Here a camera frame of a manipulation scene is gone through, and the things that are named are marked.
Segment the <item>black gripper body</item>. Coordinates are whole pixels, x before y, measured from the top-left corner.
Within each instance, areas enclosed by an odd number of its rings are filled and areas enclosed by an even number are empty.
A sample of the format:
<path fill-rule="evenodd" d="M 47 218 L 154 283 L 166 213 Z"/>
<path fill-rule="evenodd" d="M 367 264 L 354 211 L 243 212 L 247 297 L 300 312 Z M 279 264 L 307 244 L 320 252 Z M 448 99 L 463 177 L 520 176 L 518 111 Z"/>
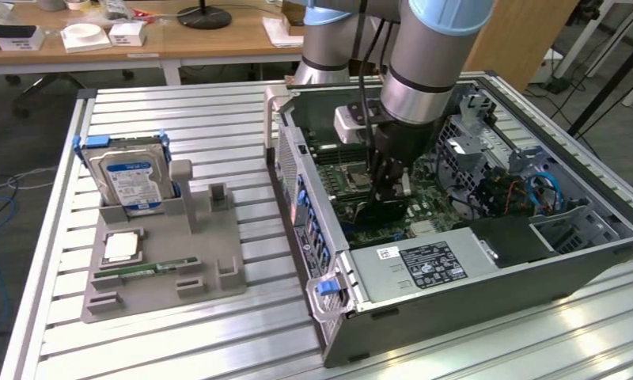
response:
<path fill-rule="evenodd" d="M 411 168 L 434 141 L 435 130 L 434 123 L 380 123 L 374 133 L 374 166 L 380 167 L 384 162 L 394 162 L 403 168 Z"/>

